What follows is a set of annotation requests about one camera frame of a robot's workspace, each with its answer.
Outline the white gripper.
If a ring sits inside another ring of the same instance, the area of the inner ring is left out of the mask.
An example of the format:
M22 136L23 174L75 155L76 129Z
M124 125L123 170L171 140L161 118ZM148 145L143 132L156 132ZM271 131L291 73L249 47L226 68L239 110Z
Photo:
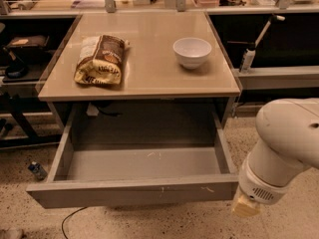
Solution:
M238 183L239 187L232 200L231 212L239 217L258 215L261 210L259 203L275 204L288 191L288 186L273 186L258 178L249 167L247 159L240 167Z

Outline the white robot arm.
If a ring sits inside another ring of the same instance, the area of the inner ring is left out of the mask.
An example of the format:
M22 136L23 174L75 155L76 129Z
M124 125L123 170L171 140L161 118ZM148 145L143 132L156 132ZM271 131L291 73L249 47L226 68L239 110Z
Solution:
M232 213L251 217L277 203L300 173L319 168L319 99L281 99L256 116L259 139L242 162Z

